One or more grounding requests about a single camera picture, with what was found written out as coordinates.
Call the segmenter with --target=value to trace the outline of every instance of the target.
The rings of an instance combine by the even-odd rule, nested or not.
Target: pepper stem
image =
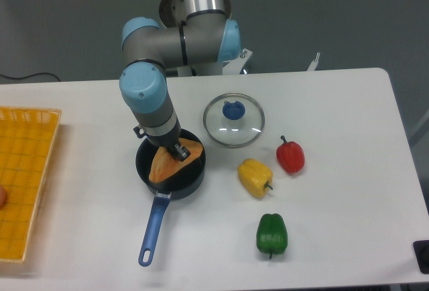
[[[271,190],[273,190],[273,188],[269,185],[269,182],[266,182],[265,185],[263,185],[264,188],[269,188]]]

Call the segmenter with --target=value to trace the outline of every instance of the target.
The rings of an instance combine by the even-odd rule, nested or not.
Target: black pan
[[[180,137],[197,142],[201,141],[191,132],[182,129]],[[206,153],[202,150],[201,156],[195,159],[186,167],[183,167],[175,175],[167,178],[163,182],[153,183],[149,180],[152,160],[158,147],[152,145],[145,139],[138,151],[135,159],[137,173],[146,183],[147,187],[155,194],[154,202],[147,223],[145,237],[139,254],[139,264],[148,266],[152,262],[155,252],[156,241],[161,229],[162,218],[170,203],[170,200],[181,199],[192,194],[204,178],[204,168],[206,166]]]

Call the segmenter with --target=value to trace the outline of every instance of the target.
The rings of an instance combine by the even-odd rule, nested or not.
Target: glass lid
[[[262,107],[251,97],[227,93],[208,104],[203,123],[213,140],[238,148],[251,144],[261,135],[265,116]]]

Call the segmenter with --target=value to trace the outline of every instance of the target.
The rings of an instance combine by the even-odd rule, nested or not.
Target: blue pan handle
[[[143,238],[143,244],[141,245],[139,264],[141,266],[149,266],[154,258],[156,241],[160,234],[162,218],[166,212],[167,206],[170,203],[171,194],[160,194],[156,193],[154,202],[152,203],[152,209],[150,211],[149,222],[147,223],[145,237]]]

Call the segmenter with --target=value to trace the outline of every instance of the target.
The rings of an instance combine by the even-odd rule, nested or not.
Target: orange tray
[[[0,107],[0,261],[22,262],[61,110]]]

